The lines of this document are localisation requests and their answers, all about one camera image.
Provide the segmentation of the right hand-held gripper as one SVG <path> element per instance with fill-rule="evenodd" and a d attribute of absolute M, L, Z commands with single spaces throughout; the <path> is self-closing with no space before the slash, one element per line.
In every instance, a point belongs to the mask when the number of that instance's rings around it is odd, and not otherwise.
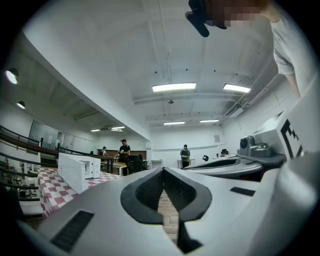
<path fill-rule="evenodd" d="M 289 119 L 285 117 L 284 111 L 267 120 L 251 136 L 254 137 L 256 144 L 266 143 L 271 148 L 272 155 L 270 157 L 250 157 L 238 154 L 238 149 L 237 156 L 216 157 L 197 164 L 197 166 L 223 167 L 189 168 L 185 171 L 216 178 L 260 182 L 263 176 L 262 165 L 280 166 L 285 161 L 303 154 L 300 137 Z M 258 163 L 240 163 L 241 157 Z"/>

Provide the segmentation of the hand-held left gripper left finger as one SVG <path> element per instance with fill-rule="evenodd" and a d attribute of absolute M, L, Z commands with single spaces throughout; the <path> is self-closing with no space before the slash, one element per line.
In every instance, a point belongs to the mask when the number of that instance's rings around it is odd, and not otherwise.
<path fill-rule="evenodd" d="M 48 241 L 79 211 L 93 213 L 71 256 L 183 256 L 162 225 L 137 222 L 121 205 L 121 192 L 150 174 L 141 171 L 95 185 L 55 210 L 38 232 Z"/>

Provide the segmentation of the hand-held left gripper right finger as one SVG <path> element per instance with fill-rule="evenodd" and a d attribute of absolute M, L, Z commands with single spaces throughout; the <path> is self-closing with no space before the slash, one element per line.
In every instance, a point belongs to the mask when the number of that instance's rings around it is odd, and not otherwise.
<path fill-rule="evenodd" d="M 244 211 L 261 182 L 165 167 L 163 184 L 179 217 L 177 244 L 163 256 L 252 256 L 254 225 Z"/>

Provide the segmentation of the white microwave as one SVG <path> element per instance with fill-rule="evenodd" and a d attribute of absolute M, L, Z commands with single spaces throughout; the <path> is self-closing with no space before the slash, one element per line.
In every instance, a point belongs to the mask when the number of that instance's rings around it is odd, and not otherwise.
<path fill-rule="evenodd" d="M 99 158 L 61 152 L 58 155 L 58 175 L 78 194 L 89 188 L 86 180 L 98 179 L 100 174 Z"/>

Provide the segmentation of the person's right forearm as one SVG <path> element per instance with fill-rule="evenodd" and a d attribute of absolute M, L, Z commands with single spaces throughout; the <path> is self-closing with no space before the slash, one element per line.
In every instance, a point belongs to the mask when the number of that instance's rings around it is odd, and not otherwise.
<path fill-rule="evenodd" d="M 301 97 L 301 94 L 297 85 L 295 74 L 288 74 L 285 77 L 287 78 L 294 95 L 299 99 Z"/>

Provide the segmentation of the wooden desk white legs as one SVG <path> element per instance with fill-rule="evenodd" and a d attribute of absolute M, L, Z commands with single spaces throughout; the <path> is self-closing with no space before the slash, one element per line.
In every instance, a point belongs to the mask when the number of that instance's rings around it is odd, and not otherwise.
<path fill-rule="evenodd" d="M 112 168 L 118 171 L 119 176 L 122 176 L 124 173 L 124 169 L 127 168 L 127 165 L 123 162 L 114 162 Z"/>

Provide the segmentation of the black office chair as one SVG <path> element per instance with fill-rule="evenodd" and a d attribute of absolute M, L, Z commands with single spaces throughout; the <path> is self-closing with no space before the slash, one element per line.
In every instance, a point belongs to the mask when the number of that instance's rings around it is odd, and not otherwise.
<path fill-rule="evenodd" d="M 143 161 L 137 155 L 128 156 L 128 172 L 134 174 L 142 171 Z"/>
<path fill-rule="evenodd" d="M 138 155 L 139 160 L 141 161 L 141 169 L 143 171 L 149 169 L 148 161 L 143 159 L 143 156 L 141 154 Z"/>

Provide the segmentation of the red white checkered tablecloth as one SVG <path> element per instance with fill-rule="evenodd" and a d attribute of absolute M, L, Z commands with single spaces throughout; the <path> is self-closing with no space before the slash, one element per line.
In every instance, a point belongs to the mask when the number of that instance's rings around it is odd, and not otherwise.
<path fill-rule="evenodd" d="M 38 195 L 46 218 L 79 195 L 58 175 L 56 168 L 39 167 L 37 172 Z"/>

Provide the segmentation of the person's grey shirt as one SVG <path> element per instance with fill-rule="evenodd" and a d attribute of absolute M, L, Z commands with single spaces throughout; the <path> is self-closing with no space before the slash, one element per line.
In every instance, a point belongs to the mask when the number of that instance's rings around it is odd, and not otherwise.
<path fill-rule="evenodd" d="M 286 77 L 295 76 L 297 89 L 303 96 L 309 86 L 320 81 L 320 60 L 291 17 L 283 14 L 278 22 L 271 23 L 271 30 L 278 73 Z"/>

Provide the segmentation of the glass wall panel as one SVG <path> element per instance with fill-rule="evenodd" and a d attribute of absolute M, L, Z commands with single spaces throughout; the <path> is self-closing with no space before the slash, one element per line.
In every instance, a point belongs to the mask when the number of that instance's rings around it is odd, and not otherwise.
<path fill-rule="evenodd" d="M 46 149 L 55 150 L 59 131 L 34 120 L 32 122 L 29 138 L 40 142 Z"/>

